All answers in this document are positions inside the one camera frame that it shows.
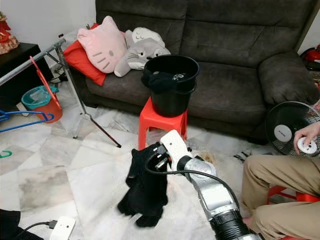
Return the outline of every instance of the black cloth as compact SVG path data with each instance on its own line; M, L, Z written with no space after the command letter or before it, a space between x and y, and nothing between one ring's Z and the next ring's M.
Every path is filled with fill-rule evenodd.
M153 144L141 151L133 149L132 163L125 180L130 187L118 209L125 215L142 214L136 221L138 227L155 227L163 213L163 206L168 203L167 176L154 175L145 171L146 160L154 153L159 144ZM155 170L157 159L152 159L149 168Z
M0 209L0 240L44 240L28 231L23 233L19 238L16 238L23 231L21 227L18 227L20 216L19 211Z
M177 88L177 81L174 80L174 74L167 72L158 72L156 74L145 69L141 78L142 83L155 94L161 94Z

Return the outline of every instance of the fan grille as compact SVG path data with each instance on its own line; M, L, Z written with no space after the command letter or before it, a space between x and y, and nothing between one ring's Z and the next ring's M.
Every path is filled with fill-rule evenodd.
M275 106L267 115L265 121L266 135L274 148L283 155L297 156L294 149L295 132L320 121L320 115L310 106L296 101L287 101ZM274 133L278 125L287 126L292 137L288 142L279 141ZM314 154L301 153L299 156L315 157L320 154L320 137L315 139L317 151Z

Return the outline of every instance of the red pillow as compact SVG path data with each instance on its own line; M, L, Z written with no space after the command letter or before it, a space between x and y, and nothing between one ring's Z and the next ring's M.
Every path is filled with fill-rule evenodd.
M97 26L99 25L95 23L90 29L94 29ZM84 48L81 46L78 40L68 46L63 54L68 64L82 72L88 78L92 79L99 86L104 84L107 74L92 65Z

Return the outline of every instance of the metal clothes rack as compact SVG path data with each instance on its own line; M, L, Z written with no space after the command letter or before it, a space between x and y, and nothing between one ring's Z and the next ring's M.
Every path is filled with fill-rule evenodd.
M105 135L108 136L108 138L110 138L115 145L118 148L121 148L121 145L109 134L107 133L102 126L100 126L94 119L93 117L86 111L85 105L82 102L79 92L77 91L74 79L72 77L72 74L70 72L69 66L64 58L64 53L61 49L61 44L63 44L66 40L64 38L60 39L59 41L57 41L55 44L53 44L52 46L50 46L48 49L46 49L45 51L42 51L40 53L38 53L37 55L35 55L33 57L34 61L38 61L40 59L42 59L44 56L48 56L49 58L51 58L52 60L54 60L57 64L61 65L63 68L63 71L66 75L66 78L68 79L68 83L72 89L72 92L75 96L75 99L80 107L81 110L81 119L80 122L78 124L78 126L75 127L75 130L73 132L73 138L76 139L78 137L80 128L82 126L83 120L90 120L99 130L101 130ZM53 50L56 51L58 58L56 59L54 56L52 56L52 54L50 54L50 52L52 52ZM8 82L10 79L12 79L14 76L18 75L19 73L21 73L23 70L25 70L26 68L28 68L29 66L33 65L33 63L31 62L31 60L29 59L28 61L24 62L23 64L21 64L20 66L16 67L15 69L13 69L12 71L10 71L9 73L7 73L6 75L4 75L3 77L0 78L0 86L5 84L6 82Z

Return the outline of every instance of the black cabinet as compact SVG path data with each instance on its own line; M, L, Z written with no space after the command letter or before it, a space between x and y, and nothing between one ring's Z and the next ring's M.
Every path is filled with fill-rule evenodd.
M6 75L25 61L30 56L40 53L40 49L36 44L20 43L19 47L9 53L0 55L0 77ZM53 75L44 58L36 62L42 74L47 81L53 78ZM20 72L14 78L0 86L0 110L10 111L21 101L21 97L28 90L42 85L37 75L35 66L30 66Z

